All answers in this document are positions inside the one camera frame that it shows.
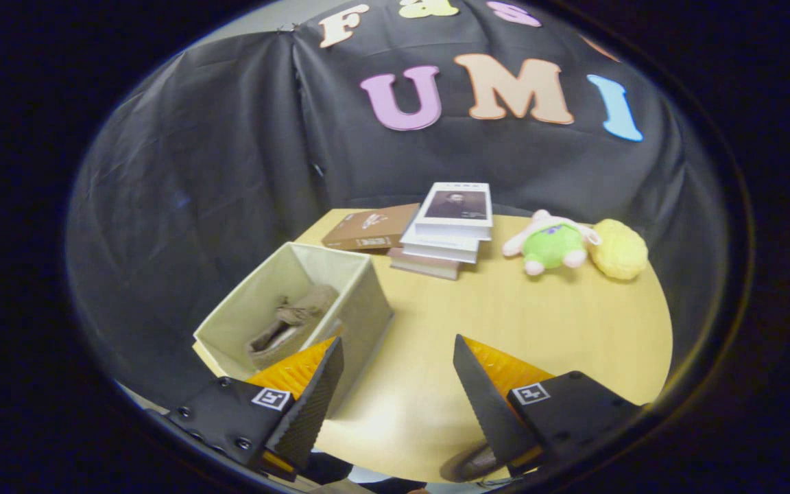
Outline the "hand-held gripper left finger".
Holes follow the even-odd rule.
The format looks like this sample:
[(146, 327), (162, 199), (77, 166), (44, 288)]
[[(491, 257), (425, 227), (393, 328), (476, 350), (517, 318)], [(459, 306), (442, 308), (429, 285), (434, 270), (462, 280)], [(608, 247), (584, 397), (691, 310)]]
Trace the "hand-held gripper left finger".
[(329, 338), (247, 381), (214, 379), (166, 413), (165, 425), (242, 467), (294, 481), (344, 367), (342, 339)]

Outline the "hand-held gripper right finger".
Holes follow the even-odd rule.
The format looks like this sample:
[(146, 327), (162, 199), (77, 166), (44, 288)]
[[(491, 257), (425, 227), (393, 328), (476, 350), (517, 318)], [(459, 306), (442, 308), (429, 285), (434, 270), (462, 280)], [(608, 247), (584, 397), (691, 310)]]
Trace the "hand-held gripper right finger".
[(591, 457), (643, 409), (586, 373), (552, 375), (463, 335), (455, 337), (453, 366), (492, 469), (512, 475), (556, 472)]

